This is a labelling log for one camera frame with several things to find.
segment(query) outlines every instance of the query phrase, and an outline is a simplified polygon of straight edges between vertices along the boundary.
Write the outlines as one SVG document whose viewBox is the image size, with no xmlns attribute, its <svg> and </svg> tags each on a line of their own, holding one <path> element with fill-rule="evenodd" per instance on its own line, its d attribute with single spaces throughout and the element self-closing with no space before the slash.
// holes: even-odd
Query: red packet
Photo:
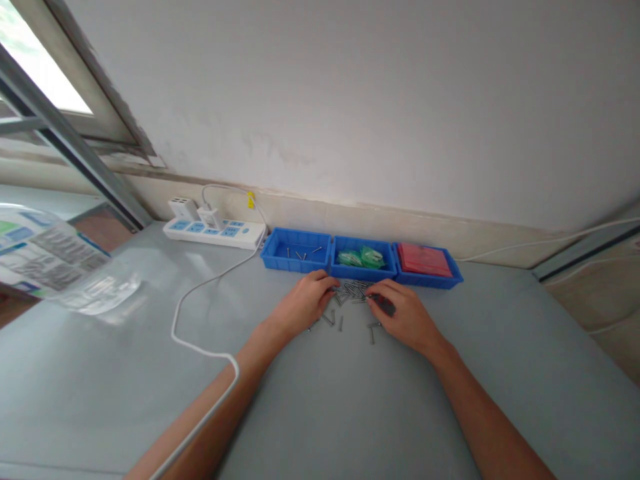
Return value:
<svg viewBox="0 0 640 480">
<path fill-rule="evenodd" d="M 411 243 L 399 243 L 398 255 L 402 271 L 449 277 L 453 274 L 442 250 L 436 250 Z"/>
</svg>

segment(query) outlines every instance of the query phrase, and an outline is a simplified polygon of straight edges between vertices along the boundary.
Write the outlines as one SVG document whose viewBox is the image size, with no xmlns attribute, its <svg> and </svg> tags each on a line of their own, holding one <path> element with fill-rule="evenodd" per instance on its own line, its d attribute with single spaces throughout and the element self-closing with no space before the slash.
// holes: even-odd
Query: hand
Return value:
<svg viewBox="0 0 640 480">
<path fill-rule="evenodd" d="M 340 282 L 324 270 L 313 271 L 298 280 L 266 322 L 277 325 L 290 340 L 320 318 L 334 296 L 334 292 L 329 289 L 339 286 Z"/>
<path fill-rule="evenodd" d="M 395 313 L 390 317 L 382 311 L 374 299 L 367 299 L 371 312 L 382 323 L 385 330 L 402 343 L 422 353 L 429 360 L 446 349 L 447 340 L 435 326 L 413 290 L 393 280 L 385 279 L 370 286 L 366 293 L 382 295 L 393 303 Z"/>
</svg>

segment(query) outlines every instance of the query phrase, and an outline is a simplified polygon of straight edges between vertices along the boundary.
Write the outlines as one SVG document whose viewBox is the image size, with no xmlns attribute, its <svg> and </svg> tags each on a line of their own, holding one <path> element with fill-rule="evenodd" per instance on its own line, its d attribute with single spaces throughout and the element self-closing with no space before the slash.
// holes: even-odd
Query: white power cord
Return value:
<svg viewBox="0 0 640 480">
<path fill-rule="evenodd" d="M 506 251 L 506 250 L 512 250 L 512 249 L 516 249 L 516 248 L 522 248 L 522 247 L 532 247 L 533 245 L 542 245 L 544 243 L 555 243 L 555 242 L 559 242 L 559 241 L 565 241 L 565 240 L 573 240 L 574 238 L 578 238 L 578 237 L 582 237 L 583 235 L 587 235 L 589 233 L 598 231 L 598 230 L 602 230 L 608 227 L 613 227 L 615 225 L 623 225 L 625 223 L 633 223 L 636 221 L 640 221 L 640 217 L 632 217 L 632 218 L 628 218 L 628 219 L 624 219 L 624 220 L 616 220 L 616 221 L 611 221 L 608 223 L 603 223 L 602 225 L 597 225 L 595 227 L 592 227 L 590 229 L 586 229 L 586 230 L 582 230 L 576 233 L 572 233 L 571 235 L 567 235 L 566 237 L 560 237 L 560 238 L 556 238 L 556 239 L 550 239 L 550 240 L 539 240 L 539 241 L 535 241 L 535 242 L 528 242 L 528 243 L 518 243 L 516 245 L 510 245 L 508 247 L 502 247 L 502 248 L 498 248 L 495 250 L 490 250 L 488 252 L 484 252 L 484 253 L 480 253 L 478 255 L 474 255 L 472 257 L 467 257 L 467 258 L 463 258 L 463 259 L 455 259 L 456 261 L 471 261 L 471 260 L 475 260 L 476 258 L 480 258 L 480 257 L 486 257 L 487 255 L 491 255 L 492 253 L 498 253 L 498 252 L 502 252 L 502 251 Z"/>
<path fill-rule="evenodd" d="M 607 325 L 606 327 L 603 327 L 601 329 L 588 331 L 587 335 L 598 335 L 599 333 L 604 333 L 606 331 L 613 330 L 614 328 L 618 328 L 620 325 L 630 322 L 631 320 L 634 320 L 634 318 L 627 317 L 625 319 L 618 320 L 617 322 Z"/>
<path fill-rule="evenodd" d="M 597 263 L 606 263 L 606 262 L 616 261 L 616 260 L 634 260 L 634 259 L 635 260 L 640 259 L 640 255 L 638 255 L 638 256 L 626 255 L 624 257 L 611 257 L 611 258 L 600 259 L 600 260 L 591 260 L 591 261 L 586 262 L 584 265 L 581 265 L 580 268 L 576 268 L 576 270 L 572 271 L 570 274 L 568 274 L 568 275 L 566 275 L 564 277 L 561 277 L 558 280 L 545 282 L 545 283 L 543 283 L 543 285 L 545 287 L 550 287 L 551 285 L 557 285 L 558 283 L 562 283 L 565 280 L 569 280 L 574 275 L 577 275 L 578 273 L 582 272 L 582 270 L 584 270 L 585 268 L 590 267 L 591 265 L 595 265 Z"/>
<path fill-rule="evenodd" d="M 209 183 L 209 184 L 204 185 L 202 187 L 202 202 L 206 206 L 208 206 L 209 208 L 211 208 L 211 206 L 205 200 L 205 189 L 208 188 L 208 187 L 219 187 L 219 188 L 223 188 L 223 189 L 227 189 L 227 190 L 240 191 L 240 192 L 242 192 L 242 193 L 244 193 L 246 195 L 249 194 L 249 192 L 247 192 L 246 190 L 242 190 L 241 188 L 238 188 L 238 187 L 231 187 L 229 185 L 220 185 L 220 184 L 217 184 L 217 183 Z M 222 394 L 222 396 L 218 399 L 218 401 L 209 409 L 209 411 L 205 414 L 205 416 L 202 417 L 200 422 L 198 422 L 198 424 L 193 428 L 193 430 L 191 430 L 191 432 L 189 432 L 189 434 L 184 438 L 184 440 L 182 440 L 182 442 L 180 442 L 180 445 L 178 445 L 178 447 L 164 461 L 164 463 L 162 465 L 160 465 L 160 467 L 158 468 L 158 470 L 156 470 L 156 472 L 153 474 L 153 476 L 151 476 L 151 480 L 157 480 L 167 472 L 169 467 L 172 466 L 173 462 L 175 462 L 175 460 L 180 456 L 180 454 L 182 454 L 182 452 L 184 452 L 185 448 L 187 448 L 188 444 L 190 444 L 192 442 L 192 440 L 195 438 L 195 436 L 198 434 L 198 432 L 200 432 L 202 427 L 204 427 L 204 425 L 211 419 L 211 417 L 216 412 L 216 410 L 218 410 L 218 407 L 220 405 L 222 405 L 222 403 L 228 398 L 229 394 L 231 393 L 233 388 L 238 383 L 238 378 L 240 378 L 240 366 L 238 365 L 238 362 L 235 360 L 235 358 L 233 357 L 232 354 L 230 354 L 230 353 L 216 353 L 216 352 L 204 350 L 204 349 L 198 347 L 197 345 L 194 345 L 192 343 L 189 343 L 189 342 L 187 342 L 185 340 L 182 340 L 182 339 L 178 338 L 178 336 L 176 335 L 175 331 L 176 331 L 177 324 L 178 324 L 178 315 L 180 314 L 180 308 L 182 307 L 182 302 L 184 302 L 184 300 L 187 298 L 187 296 L 190 293 L 194 292 L 195 290 L 197 290 L 198 288 L 202 287 L 203 285 L 208 284 L 209 282 L 217 280 L 218 278 L 220 278 L 223 275 L 227 274 L 228 272 L 230 272 L 234 268 L 239 267 L 244 262 L 252 259 L 255 256 L 255 254 L 258 252 L 258 250 L 260 250 L 260 246 L 262 245 L 262 242 L 265 239 L 265 235 L 267 234 L 267 221 L 265 219 L 265 214 L 262 212 L 262 210 L 260 210 L 260 206 L 258 206 L 258 204 L 257 204 L 257 202 L 255 202 L 255 200 L 254 200 L 254 205 L 255 205 L 255 208 L 258 210 L 258 213 L 262 217 L 262 222 L 264 222 L 264 224 L 265 224 L 265 230 L 264 230 L 262 236 L 260 236 L 260 240 L 258 241 L 258 244 L 256 245 L 255 250 L 253 251 L 253 253 L 250 254 L 250 256 L 248 256 L 244 260 L 236 263 L 234 266 L 224 270 L 224 272 L 216 275 L 214 278 L 210 278 L 209 280 L 206 280 L 206 281 L 204 281 L 202 283 L 199 283 L 195 287 L 193 287 L 190 290 L 188 290 L 188 292 L 186 292 L 182 296 L 182 298 L 180 298 L 180 300 L 178 300 L 178 304 L 175 306 L 175 312 L 173 314 L 173 323 L 171 325 L 171 338 L 174 340 L 174 342 L 176 342 L 176 343 L 178 343 L 178 344 L 180 344 L 180 345 L 182 345 L 184 347 L 190 348 L 191 350 L 194 350 L 194 351 L 196 351 L 196 352 L 198 352 L 198 353 L 200 353 L 200 354 L 202 354 L 202 355 L 204 355 L 206 357 L 224 358 L 224 359 L 228 360 L 230 362 L 230 364 L 232 364 L 232 366 L 233 366 L 233 370 L 235 372 L 235 376 L 234 376 L 231 384 L 228 386 L 228 388 L 225 390 L 225 392 Z"/>
</svg>

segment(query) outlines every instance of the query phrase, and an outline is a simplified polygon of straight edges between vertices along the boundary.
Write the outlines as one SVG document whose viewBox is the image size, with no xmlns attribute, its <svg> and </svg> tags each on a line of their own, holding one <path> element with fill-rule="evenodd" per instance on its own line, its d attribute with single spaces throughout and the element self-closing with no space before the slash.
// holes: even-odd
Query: gray table surface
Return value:
<svg viewBox="0 0 640 480">
<path fill-rule="evenodd" d="M 40 303 L 0 330 L 0 478 L 114 479 L 225 366 L 176 345 L 188 288 L 247 251 L 168 240 L 156 223 L 118 250 L 144 278 L 88 317 Z M 416 289 L 484 388 L 559 479 L 640 477 L 640 391 L 526 271 L 466 263 L 451 291 Z M 300 275 L 255 258 L 185 302 L 179 335 L 238 352 Z M 431 366 L 365 305 L 336 308 L 276 359 L 222 479 L 479 474 Z"/>
<path fill-rule="evenodd" d="M 49 211 L 64 221 L 70 221 L 104 204 L 105 200 L 98 195 L 0 185 L 0 203 L 15 203 Z"/>
</svg>

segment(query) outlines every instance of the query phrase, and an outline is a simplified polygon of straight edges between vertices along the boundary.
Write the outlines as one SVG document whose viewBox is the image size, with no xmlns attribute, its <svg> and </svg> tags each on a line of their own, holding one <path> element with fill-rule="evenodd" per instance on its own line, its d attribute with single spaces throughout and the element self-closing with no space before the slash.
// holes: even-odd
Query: window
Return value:
<svg viewBox="0 0 640 480">
<path fill-rule="evenodd" d="M 139 143 L 45 0 L 0 0 L 0 43 L 82 136 Z"/>
</svg>

